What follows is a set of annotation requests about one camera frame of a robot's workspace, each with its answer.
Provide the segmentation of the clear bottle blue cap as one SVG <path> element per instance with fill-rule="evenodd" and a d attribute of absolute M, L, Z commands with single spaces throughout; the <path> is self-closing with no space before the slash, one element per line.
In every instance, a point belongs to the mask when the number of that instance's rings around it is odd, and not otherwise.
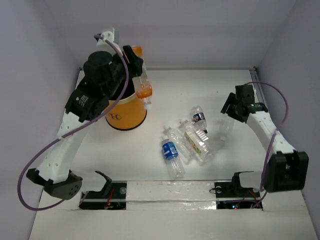
<path fill-rule="evenodd" d="M 233 130 L 235 120 L 224 114 L 220 120 L 219 129 L 218 129 L 218 140 L 226 141 L 231 131 Z"/>

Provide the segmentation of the orange plastic bottle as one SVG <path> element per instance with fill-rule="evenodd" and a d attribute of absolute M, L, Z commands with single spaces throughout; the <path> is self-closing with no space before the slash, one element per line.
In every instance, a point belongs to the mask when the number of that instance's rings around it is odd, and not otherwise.
<path fill-rule="evenodd" d="M 153 95 L 153 88 L 148 80 L 145 62 L 142 64 L 141 76 L 133 77 L 132 82 L 137 98 L 143 102 L 144 108 L 149 110 L 152 107 L 151 99 Z"/>

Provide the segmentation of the dark blue label bottle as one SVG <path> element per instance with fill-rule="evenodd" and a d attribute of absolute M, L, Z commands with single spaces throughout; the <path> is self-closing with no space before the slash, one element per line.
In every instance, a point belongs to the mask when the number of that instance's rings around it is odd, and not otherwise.
<path fill-rule="evenodd" d="M 206 134 L 207 131 L 207 121 L 204 115 L 203 109 L 197 105 L 191 109 L 191 115 L 195 124 L 199 126 Z"/>

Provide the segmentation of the blue label water bottle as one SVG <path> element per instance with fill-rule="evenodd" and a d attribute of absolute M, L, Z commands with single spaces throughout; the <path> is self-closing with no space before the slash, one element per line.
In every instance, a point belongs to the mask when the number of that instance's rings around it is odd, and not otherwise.
<path fill-rule="evenodd" d="M 185 169 L 175 144 L 167 135 L 162 137 L 162 154 L 171 180 L 183 179 Z"/>

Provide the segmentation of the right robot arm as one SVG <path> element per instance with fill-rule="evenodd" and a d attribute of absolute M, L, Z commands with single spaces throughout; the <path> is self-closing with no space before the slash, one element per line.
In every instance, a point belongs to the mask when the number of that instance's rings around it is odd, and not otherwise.
<path fill-rule="evenodd" d="M 220 112 L 247 124 L 266 151 L 259 189 L 275 193 L 305 187 L 309 156 L 296 150 L 280 133 L 266 105 L 255 101 L 254 87 L 250 83 L 237 85 Z"/>

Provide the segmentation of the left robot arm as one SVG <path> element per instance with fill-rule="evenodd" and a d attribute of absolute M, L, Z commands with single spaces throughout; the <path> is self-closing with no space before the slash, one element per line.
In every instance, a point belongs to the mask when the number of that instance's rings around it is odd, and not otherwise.
<path fill-rule="evenodd" d="M 84 76 L 65 105 L 57 139 L 50 144 L 44 161 L 27 171 L 26 177 L 43 186 L 51 197 L 70 200 L 79 191 L 94 192 L 104 198 L 110 194 L 112 180 L 101 171 L 85 177 L 71 171 L 72 162 L 89 130 L 89 123 L 105 116 L 106 110 L 119 96 L 133 94 L 132 79 L 143 72 L 143 53 L 140 46 L 123 47 L 123 59 L 118 54 L 96 51 L 83 65 Z"/>

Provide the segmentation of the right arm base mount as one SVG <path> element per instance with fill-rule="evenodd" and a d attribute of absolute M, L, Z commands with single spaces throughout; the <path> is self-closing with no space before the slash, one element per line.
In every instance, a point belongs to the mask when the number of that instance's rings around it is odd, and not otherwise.
<path fill-rule="evenodd" d="M 216 181 L 209 193 L 216 197 L 218 210 L 263 209 L 259 191 L 260 171 L 240 171 L 230 180 Z"/>

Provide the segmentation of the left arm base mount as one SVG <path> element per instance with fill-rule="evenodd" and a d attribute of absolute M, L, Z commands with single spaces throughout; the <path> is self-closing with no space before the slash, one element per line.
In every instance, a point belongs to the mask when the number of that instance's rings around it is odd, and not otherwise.
<path fill-rule="evenodd" d="M 126 210 L 127 181 L 112 181 L 101 171 L 96 173 L 106 180 L 103 188 L 82 192 L 78 207 L 81 210 Z"/>

